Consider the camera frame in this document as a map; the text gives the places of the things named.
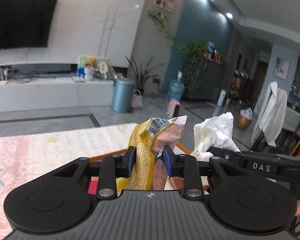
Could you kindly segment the white cloth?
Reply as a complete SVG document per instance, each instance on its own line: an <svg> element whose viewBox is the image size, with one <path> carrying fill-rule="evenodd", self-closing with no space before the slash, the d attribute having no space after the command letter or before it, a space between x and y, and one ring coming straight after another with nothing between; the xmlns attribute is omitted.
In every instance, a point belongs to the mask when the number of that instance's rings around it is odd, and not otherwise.
<svg viewBox="0 0 300 240"><path fill-rule="evenodd" d="M214 154L210 147L240 152L232 139L234 116L231 112L205 119L194 125L194 150L191 153L199 161L209 161Z"/></svg>

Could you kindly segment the blue water jug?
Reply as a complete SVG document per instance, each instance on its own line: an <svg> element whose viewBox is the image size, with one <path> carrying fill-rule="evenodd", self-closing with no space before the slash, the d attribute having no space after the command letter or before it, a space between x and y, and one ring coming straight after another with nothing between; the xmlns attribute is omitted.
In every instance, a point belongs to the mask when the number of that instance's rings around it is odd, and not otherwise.
<svg viewBox="0 0 300 240"><path fill-rule="evenodd" d="M181 101L185 89L185 86L183 85L182 82L182 76L183 76L182 72L179 71L177 78L171 81L166 94L167 101L170 101L171 99Z"/></svg>

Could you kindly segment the hanging ivy plant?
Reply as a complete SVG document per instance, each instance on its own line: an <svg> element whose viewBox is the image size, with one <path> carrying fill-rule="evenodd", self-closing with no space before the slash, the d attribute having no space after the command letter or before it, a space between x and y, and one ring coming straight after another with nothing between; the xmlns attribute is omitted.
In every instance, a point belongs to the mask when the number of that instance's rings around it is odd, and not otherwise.
<svg viewBox="0 0 300 240"><path fill-rule="evenodd" d="M178 51L184 56L183 83L187 92L194 90L196 85L196 71L200 61L207 53L207 43L203 40L188 42L178 46Z"/></svg>

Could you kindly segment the pink space heater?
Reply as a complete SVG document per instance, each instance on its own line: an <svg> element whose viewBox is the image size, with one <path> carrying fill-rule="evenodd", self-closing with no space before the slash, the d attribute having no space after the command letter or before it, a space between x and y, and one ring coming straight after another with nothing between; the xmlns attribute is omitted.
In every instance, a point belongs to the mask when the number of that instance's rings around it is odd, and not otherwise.
<svg viewBox="0 0 300 240"><path fill-rule="evenodd" d="M180 102L175 99L172 98L167 105L167 116L168 118L175 118L178 116L179 114L179 110L180 110Z"/></svg>

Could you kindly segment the dark cabinet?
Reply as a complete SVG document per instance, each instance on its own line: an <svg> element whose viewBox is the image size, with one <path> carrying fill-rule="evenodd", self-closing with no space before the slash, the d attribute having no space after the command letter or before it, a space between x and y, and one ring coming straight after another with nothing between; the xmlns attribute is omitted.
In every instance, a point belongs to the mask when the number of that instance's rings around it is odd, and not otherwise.
<svg viewBox="0 0 300 240"><path fill-rule="evenodd" d="M222 90L225 72L226 66L205 58L200 59L194 71L194 78L186 86L184 99L216 103Z"/></svg>

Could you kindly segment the small woven handbag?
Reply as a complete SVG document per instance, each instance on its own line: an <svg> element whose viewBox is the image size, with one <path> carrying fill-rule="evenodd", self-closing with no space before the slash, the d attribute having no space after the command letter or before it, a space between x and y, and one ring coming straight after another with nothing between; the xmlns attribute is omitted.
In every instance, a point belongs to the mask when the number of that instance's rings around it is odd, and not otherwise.
<svg viewBox="0 0 300 240"><path fill-rule="evenodd" d="M133 109L141 109L143 107L143 97L138 89L134 89L131 107Z"/></svg>

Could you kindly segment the white marble TV console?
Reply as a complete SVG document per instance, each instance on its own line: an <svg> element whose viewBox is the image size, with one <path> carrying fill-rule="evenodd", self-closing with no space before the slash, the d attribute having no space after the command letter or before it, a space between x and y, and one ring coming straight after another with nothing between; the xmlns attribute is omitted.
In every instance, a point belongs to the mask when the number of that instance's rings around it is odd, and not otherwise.
<svg viewBox="0 0 300 240"><path fill-rule="evenodd" d="M8 80L0 86L0 113L110 106L113 81L75 83L72 78Z"/></svg>

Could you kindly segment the white wifi router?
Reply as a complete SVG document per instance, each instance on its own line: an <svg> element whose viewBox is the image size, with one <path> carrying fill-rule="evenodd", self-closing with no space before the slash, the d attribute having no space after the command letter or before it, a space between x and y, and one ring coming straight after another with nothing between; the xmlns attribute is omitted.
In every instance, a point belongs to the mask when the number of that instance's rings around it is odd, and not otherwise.
<svg viewBox="0 0 300 240"><path fill-rule="evenodd" d="M8 68L0 68L0 86L7 85Z"/></svg>

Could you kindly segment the floor potted plant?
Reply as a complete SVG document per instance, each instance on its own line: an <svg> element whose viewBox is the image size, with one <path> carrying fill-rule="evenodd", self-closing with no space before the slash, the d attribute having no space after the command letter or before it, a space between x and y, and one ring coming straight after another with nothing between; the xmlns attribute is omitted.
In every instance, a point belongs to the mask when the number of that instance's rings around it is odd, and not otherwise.
<svg viewBox="0 0 300 240"><path fill-rule="evenodd" d="M153 74L153 71L156 69L163 67L165 63L157 63L153 65L154 57L152 56L145 65L140 62L139 64L136 63L136 60L134 59L133 55L130 57L126 57L126 60L128 61L129 67L132 69L133 74L132 78L135 82L136 89L138 89L141 93L141 95L144 94L145 91L145 85L146 82L149 79L157 78L159 77L158 74Z"/></svg>

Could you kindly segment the framed wall picture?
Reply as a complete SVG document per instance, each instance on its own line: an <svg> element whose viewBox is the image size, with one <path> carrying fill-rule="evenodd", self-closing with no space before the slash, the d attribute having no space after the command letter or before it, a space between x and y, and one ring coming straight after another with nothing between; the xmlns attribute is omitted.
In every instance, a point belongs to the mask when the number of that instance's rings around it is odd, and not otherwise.
<svg viewBox="0 0 300 240"><path fill-rule="evenodd" d="M169 13L174 13L175 6L177 4L177 0L154 0L154 5L168 11Z"/></svg>

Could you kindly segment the yellow snack packet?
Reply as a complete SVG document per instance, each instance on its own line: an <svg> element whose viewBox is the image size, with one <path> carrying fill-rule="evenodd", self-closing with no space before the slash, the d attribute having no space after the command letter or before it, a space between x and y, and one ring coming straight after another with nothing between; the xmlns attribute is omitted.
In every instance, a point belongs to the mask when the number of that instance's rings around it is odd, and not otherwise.
<svg viewBox="0 0 300 240"><path fill-rule="evenodd" d="M130 178L116 180L118 192L165 188L168 175L162 151L165 146L176 146L183 135L186 122L186 115L172 119L150 118L134 128L128 145L136 148L136 161Z"/></svg>

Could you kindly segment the white hanging shirt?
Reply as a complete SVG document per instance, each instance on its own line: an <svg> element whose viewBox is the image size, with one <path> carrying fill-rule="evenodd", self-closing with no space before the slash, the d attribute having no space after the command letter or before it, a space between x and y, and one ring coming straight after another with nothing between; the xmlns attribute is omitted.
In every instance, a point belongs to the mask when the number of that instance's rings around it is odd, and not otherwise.
<svg viewBox="0 0 300 240"><path fill-rule="evenodd" d="M275 141L285 122L287 92L278 87L276 81L269 83L258 119L254 126L251 142L255 143L261 133L269 146L275 147Z"/></svg>

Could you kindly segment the gold waste bin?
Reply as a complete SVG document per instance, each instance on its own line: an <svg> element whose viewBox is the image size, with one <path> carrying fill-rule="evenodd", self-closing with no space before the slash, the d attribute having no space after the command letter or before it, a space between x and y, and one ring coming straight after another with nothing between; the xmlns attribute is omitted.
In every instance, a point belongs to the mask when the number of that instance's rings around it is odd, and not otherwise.
<svg viewBox="0 0 300 240"><path fill-rule="evenodd" d="M246 130L252 122L253 111L250 107L242 109L237 118L237 128Z"/></svg>

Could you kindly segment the patterned lace tablecloth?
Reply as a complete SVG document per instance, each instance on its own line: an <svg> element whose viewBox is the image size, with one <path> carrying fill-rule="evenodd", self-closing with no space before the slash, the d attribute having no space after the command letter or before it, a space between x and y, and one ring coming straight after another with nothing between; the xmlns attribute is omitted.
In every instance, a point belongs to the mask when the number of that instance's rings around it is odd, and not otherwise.
<svg viewBox="0 0 300 240"><path fill-rule="evenodd" d="M3 210L9 192L79 157L124 150L135 126L130 123L0 137L0 239L12 231Z"/></svg>

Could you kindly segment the blue-grey trash can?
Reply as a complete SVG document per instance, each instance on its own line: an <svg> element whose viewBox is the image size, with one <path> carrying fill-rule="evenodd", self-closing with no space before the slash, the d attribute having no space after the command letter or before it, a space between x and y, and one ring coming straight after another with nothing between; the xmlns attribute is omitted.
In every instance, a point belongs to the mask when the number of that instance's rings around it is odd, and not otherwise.
<svg viewBox="0 0 300 240"><path fill-rule="evenodd" d="M127 78L117 79L114 82L112 110L117 113L127 113L131 107L134 89L135 81Z"/></svg>

